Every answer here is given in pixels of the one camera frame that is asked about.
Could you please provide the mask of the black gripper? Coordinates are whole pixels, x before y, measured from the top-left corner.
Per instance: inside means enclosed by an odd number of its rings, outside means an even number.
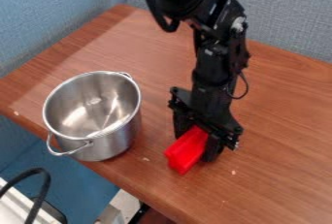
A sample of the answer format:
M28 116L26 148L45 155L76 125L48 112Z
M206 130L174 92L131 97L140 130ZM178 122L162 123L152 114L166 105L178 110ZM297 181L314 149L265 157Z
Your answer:
M168 108L172 110L174 133L178 138L194 125L207 132L203 162L212 162L225 147L235 150L242 127L230 113L235 81L223 84L195 83L191 90L171 87Z

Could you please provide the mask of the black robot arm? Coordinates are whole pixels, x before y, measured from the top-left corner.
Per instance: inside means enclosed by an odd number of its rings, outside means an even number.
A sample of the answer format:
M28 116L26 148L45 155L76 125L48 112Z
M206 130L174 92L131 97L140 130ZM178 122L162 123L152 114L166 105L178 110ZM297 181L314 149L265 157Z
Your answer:
M192 30L195 66L191 89L170 88L168 108L175 135L191 126L207 132L200 160L211 162L227 148L237 149L243 128L230 113L239 97L235 84L245 79L246 14L237 0L144 0L160 29L168 33L186 23Z

